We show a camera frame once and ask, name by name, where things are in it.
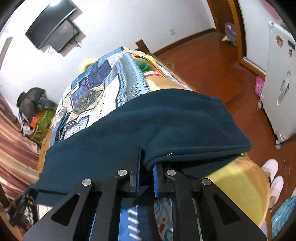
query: folded clothing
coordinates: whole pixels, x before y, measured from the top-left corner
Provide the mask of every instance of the folded clothing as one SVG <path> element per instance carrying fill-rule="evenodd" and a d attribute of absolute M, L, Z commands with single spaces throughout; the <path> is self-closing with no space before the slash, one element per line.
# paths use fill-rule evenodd
<path fill-rule="evenodd" d="M 105 178 L 119 170 L 131 145 L 143 150 L 141 179 L 148 174 L 152 178 L 158 162 L 171 162 L 184 174 L 203 178 L 251 149 L 219 98 L 158 90 L 130 100 L 49 148 L 40 179 L 31 187 L 67 193 L 83 179 Z"/>

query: silver bolt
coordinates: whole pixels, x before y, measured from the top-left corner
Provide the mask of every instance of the silver bolt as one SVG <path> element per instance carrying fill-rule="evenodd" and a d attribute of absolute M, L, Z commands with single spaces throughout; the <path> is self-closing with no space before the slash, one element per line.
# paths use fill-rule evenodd
<path fill-rule="evenodd" d="M 209 186 L 212 182 L 210 179 L 205 178 L 202 180 L 202 183 L 203 183 L 203 185 Z"/>
<path fill-rule="evenodd" d="M 119 170 L 118 175 L 125 176 L 128 172 L 126 170 Z"/>
<path fill-rule="evenodd" d="M 174 175 L 176 174 L 176 171 L 170 169 L 170 170 L 167 170 L 167 174 L 168 174 L 169 176 L 174 176 Z"/>
<path fill-rule="evenodd" d="M 82 185 L 83 186 L 89 186 L 91 184 L 91 180 L 90 179 L 84 179 L 83 181 L 82 181 Z"/>

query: electrical outlet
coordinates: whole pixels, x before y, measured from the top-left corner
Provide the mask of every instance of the electrical outlet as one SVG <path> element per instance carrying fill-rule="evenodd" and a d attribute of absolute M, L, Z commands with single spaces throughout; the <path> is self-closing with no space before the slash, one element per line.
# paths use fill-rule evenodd
<path fill-rule="evenodd" d="M 175 34 L 175 30 L 172 28 L 172 29 L 169 29 L 169 32 L 170 32 L 170 35 L 174 35 Z"/>

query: striped curtain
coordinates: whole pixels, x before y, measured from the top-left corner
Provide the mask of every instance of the striped curtain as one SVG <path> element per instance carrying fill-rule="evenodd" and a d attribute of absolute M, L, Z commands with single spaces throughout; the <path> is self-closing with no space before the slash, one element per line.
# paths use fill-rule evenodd
<path fill-rule="evenodd" d="M 0 183 L 14 199 L 37 181 L 39 147 L 20 133 L 20 124 L 0 94 Z"/>

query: white wall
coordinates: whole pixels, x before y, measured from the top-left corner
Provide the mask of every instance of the white wall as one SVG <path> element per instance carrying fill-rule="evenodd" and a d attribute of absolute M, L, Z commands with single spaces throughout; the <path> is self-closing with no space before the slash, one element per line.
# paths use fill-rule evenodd
<path fill-rule="evenodd" d="M 239 0 L 246 35 L 246 58 L 266 71 L 269 53 L 269 21 L 280 17 L 265 0 Z"/>
<path fill-rule="evenodd" d="M 74 23 L 86 35 L 82 47 L 65 57 L 34 48 L 26 31 L 50 0 L 26 0 L 11 16 L 0 36 L 0 48 L 12 36 L 0 71 L 0 92 L 15 105 L 19 94 L 32 87 L 46 89 L 58 102 L 65 88 L 88 59 L 98 59 L 119 46 L 136 48 L 143 39 L 151 52 L 194 33 L 212 23 L 205 0 L 73 0 L 83 12 Z M 170 36 L 169 29 L 176 34 Z"/>

